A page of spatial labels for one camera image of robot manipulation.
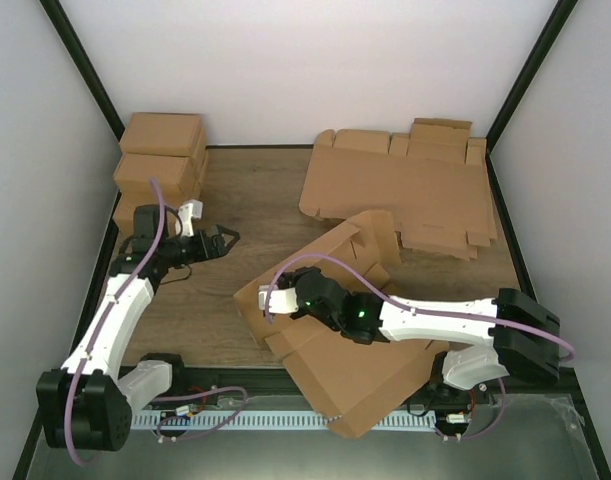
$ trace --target open cardboard box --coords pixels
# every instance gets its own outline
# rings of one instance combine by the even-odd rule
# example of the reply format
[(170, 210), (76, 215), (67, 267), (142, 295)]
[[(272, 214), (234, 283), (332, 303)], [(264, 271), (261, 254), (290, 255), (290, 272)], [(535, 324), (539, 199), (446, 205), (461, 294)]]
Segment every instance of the open cardboard box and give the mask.
[(411, 133), (326, 130), (316, 139), (299, 203), (315, 218), (370, 208), (394, 215), (405, 248), (477, 258), (498, 238), (485, 139), (470, 122), (416, 119)]
[[(304, 253), (342, 260), (384, 291), (392, 288), (384, 267), (400, 264), (393, 217), (379, 210), (347, 219), (285, 262)], [(312, 408), (332, 420), (328, 428), (358, 438), (427, 382), (434, 357), (448, 345), (428, 340), (359, 345), (309, 316), (292, 320), (276, 315), (269, 324), (258, 308), (258, 287), (269, 284), (281, 264), (236, 292), (236, 305), (259, 345), (282, 359)], [(362, 287), (345, 269), (325, 260), (303, 259), (290, 270), (312, 265), (344, 288)]]

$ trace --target white robotic arm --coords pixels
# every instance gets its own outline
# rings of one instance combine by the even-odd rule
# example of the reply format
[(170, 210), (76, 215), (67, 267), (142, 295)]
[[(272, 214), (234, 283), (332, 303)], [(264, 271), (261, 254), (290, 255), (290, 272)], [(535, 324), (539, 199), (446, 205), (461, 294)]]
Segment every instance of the white robotic arm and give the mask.
[[(267, 288), (267, 285), (264, 285), (259, 289), (260, 309), (265, 306)], [(383, 302), (379, 314), (379, 331), (387, 340), (443, 340), (471, 345), (447, 353), (442, 368), (443, 382), (447, 385), (459, 390), (469, 390), (479, 383), (509, 375), (507, 369), (499, 363), (498, 354), (493, 348), (494, 338), (490, 335), (490, 329), (494, 328), (494, 323), (450, 316), (450, 313), (472, 313), (495, 317), (497, 307), (493, 298), (470, 302), (425, 302), (397, 296), (390, 298), (410, 306), (411, 310), (402, 310)], [(272, 314), (298, 312), (300, 307), (296, 288), (272, 292), (269, 305)], [(445, 316), (418, 314), (416, 309), (442, 311)]]
[[(129, 339), (170, 268), (220, 258), (240, 238), (237, 232), (221, 226), (195, 230), (192, 220), (202, 213), (202, 203), (196, 200), (183, 204), (174, 213), (176, 235), (168, 237), (165, 227), (154, 255), (146, 256), (154, 243), (158, 207), (136, 209), (132, 251), (120, 254), (112, 262), (105, 295), (86, 334), (60, 369), (41, 376), (36, 393), (49, 446), (66, 446), (63, 412), (68, 392), (76, 384), (74, 378), (79, 381), (72, 410), (72, 438), (78, 448), (93, 450), (121, 448), (132, 415), (173, 385), (173, 363), (182, 360), (171, 354), (147, 355), (119, 379)], [(229, 242), (224, 234), (231, 237)], [(142, 270), (119, 296), (141, 261)]]
[[(313, 316), (357, 343), (427, 339), (456, 344), (441, 358), (441, 371), (443, 383), (459, 390), (510, 374), (532, 383), (558, 379), (557, 345), (495, 321), (502, 318), (558, 336), (558, 318), (516, 290), (501, 289), (497, 298), (468, 302), (391, 296), (390, 303), (373, 293), (348, 292), (314, 267), (283, 274), (280, 284), (283, 288), (270, 295), (271, 314)], [(259, 288), (261, 310), (267, 291), (268, 286)]]

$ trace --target wooden board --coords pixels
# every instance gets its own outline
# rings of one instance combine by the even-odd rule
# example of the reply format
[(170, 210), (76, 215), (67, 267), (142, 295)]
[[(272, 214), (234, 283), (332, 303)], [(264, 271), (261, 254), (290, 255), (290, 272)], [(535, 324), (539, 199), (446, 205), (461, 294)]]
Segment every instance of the wooden board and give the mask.
[[(221, 224), (241, 234), (222, 259), (192, 266), (192, 277), (160, 287), (141, 317), (123, 363), (146, 353), (183, 356), (189, 366), (278, 366), (259, 348), (238, 315), (233, 294), (259, 273), (296, 252), (333, 224), (300, 213), (298, 201), (310, 149), (213, 149), (199, 226)], [(518, 288), (502, 233), (477, 260), (403, 250), (390, 273), (402, 294), (419, 300), (468, 300)], [(165, 281), (185, 271), (172, 272)]]

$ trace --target cable tray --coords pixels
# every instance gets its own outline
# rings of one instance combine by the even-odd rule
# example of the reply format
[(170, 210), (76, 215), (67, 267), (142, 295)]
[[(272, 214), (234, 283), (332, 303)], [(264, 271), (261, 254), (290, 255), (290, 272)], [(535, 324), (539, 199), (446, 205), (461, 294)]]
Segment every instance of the cable tray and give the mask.
[[(162, 411), (142, 410), (132, 419), (132, 430), (153, 430), (161, 421)], [(173, 419), (166, 422), (164, 430), (207, 430), (218, 425), (231, 414), (230, 411), (205, 410), (189, 419)], [(302, 431), (325, 430), (329, 420), (311, 411), (254, 411), (245, 410), (225, 425), (223, 431)], [(390, 413), (372, 430), (396, 432), (433, 432), (436, 417), (430, 411), (424, 417), (409, 415), (404, 410)]]

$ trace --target cardboard flap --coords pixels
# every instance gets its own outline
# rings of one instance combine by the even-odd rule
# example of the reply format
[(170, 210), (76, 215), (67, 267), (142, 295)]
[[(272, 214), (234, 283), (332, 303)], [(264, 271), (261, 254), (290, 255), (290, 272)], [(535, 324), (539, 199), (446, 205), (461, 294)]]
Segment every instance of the cardboard flap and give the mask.
[(314, 145), (323, 145), (325, 147), (334, 145), (334, 130), (325, 130), (319, 133), (316, 140), (314, 140)]
[(387, 154), (389, 152), (389, 132), (339, 130), (334, 139), (334, 148)]
[(471, 258), (464, 232), (452, 232), (441, 227), (419, 225), (402, 231), (401, 241), (405, 248), (418, 248), (463, 260)]
[(465, 165), (482, 167), (485, 163), (485, 148), (487, 141), (484, 138), (470, 138), (467, 142)]
[(406, 133), (392, 133), (392, 141), (389, 145), (389, 154), (404, 157), (407, 155), (409, 135)]
[(476, 248), (474, 245), (467, 246), (467, 253), (469, 254), (469, 258), (471, 259), (478, 258), (478, 248)]
[(489, 239), (489, 233), (481, 234), (475, 232), (467, 232), (467, 243), (475, 247), (489, 247), (492, 244)]
[(305, 359), (298, 354), (290, 355), (283, 360), (283, 366), (307, 399), (312, 410), (326, 418), (333, 418), (341, 414), (330, 395), (320, 388), (315, 373), (310, 370)]
[(464, 120), (449, 120), (447, 118), (415, 118), (414, 123), (418, 125), (438, 125), (441, 127), (460, 128), (470, 130), (472, 122)]
[(120, 147), (123, 153), (189, 157), (201, 130), (200, 115), (135, 113)]
[(203, 159), (207, 154), (205, 148), (207, 147), (207, 136), (205, 135), (205, 130), (201, 129), (198, 135), (198, 141), (196, 142), (196, 146), (190, 155), (190, 159), (194, 165), (195, 170), (200, 170), (203, 164)]
[(414, 124), (409, 136), (410, 142), (436, 143), (439, 145), (467, 145), (469, 130), (461, 130), (440, 125), (417, 125)]
[(209, 152), (205, 152), (205, 156), (203, 157), (203, 161), (200, 166), (200, 171), (198, 172), (197, 180), (201, 187), (205, 186), (205, 179), (207, 177), (207, 166), (209, 165)]
[[(487, 174), (487, 162), (483, 161), (482, 165), (483, 171), (485, 172), (485, 177), (489, 179)], [(488, 225), (488, 233), (489, 238), (492, 240), (498, 239), (498, 230), (496, 229), (496, 216), (494, 215), (494, 203), (492, 201), (492, 189), (489, 185), (489, 181), (487, 182), (487, 225)]]
[(292, 325), (288, 328), (265, 339), (272, 353), (279, 358), (293, 353), (316, 335), (320, 335), (327, 330), (325, 325), (310, 316), (291, 321)]
[[(419, 341), (400, 343), (417, 349), (418, 346), (414, 345), (416, 342)], [(365, 396), (341, 418), (330, 422), (328, 428), (344, 438), (358, 438), (417, 392), (427, 382), (436, 355), (449, 348), (447, 342), (425, 342), (423, 349), (419, 349), (413, 359), (383, 379), (372, 395)]]
[(394, 229), (394, 217), (385, 210), (368, 210), (347, 220), (348, 223), (361, 228), (359, 235), (353, 238), (354, 250), (356, 248), (373, 251), (376, 244), (378, 256), (374, 263), (387, 266), (400, 265), (401, 257), (398, 251), (398, 239)]

